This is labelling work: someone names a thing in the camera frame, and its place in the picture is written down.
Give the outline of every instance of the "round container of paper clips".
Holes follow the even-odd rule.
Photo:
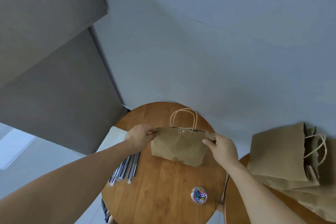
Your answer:
[[[202,187],[195,187],[191,191],[191,199],[197,204],[203,204],[207,201],[208,195]]]

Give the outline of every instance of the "person's left hand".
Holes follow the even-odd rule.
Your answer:
[[[142,124],[134,126],[125,136],[124,141],[128,141],[134,146],[136,152],[141,151],[146,148],[147,144],[152,141],[157,133],[153,132],[153,127]]]

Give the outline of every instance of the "person's left arm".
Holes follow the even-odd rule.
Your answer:
[[[42,175],[7,195],[0,200],[1,222],[73,224],[120,163],[154,139],[152,130],[148,125],[137,125],[123,142]]]

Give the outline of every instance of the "round wooden table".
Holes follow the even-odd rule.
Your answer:
[[[240,159],[240,162],[247,167],[250,155],[247,154]],[[284,195],[283,193],[265,186],[277,196],[281,201],[283,201],[293,212],[300,216],[307,224],[324,224],[332,223],[328,222],[321,217],[317,216],[315,213],[311,212],[303,205],[299,204],[296,200]],[[239,194],[238,188],[231,179],[228,178],[225,186],[225,199],[224,199],[224,220],[225,224],[250,224],[249,216],[243,200]]]
[[[170,102],[146,104],[129,112],[115,126],[126,131],[137,124],[169,127],[171,114],[181,108],[185,106]],[[189,128],[193,124],[193,117],[187,112],[179,113],[175,120],[181,127]],[[200,115],[197,128],[214,132]],[[149,143],[141,152],[132,183],[117,181],[113,187],[107,184],[101,194],[119,224],[205,224],[219,205],[225,177],[225,170],[214,160],[210,150],[202,165],[191,167],[152,156]],[[192,188],[197,186],[208,194],[203,205],[194,203],[190,197]]]

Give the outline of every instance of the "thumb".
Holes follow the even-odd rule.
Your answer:
[[[210,148],[210,150],[213,150],[216,147],[216,145],[212,141],[210,141],[209,139],[203,139],[202,142],[206,146],[208,146]]]
[[[156,132],[148,134],[146,137],[152,141],[158,134]]]

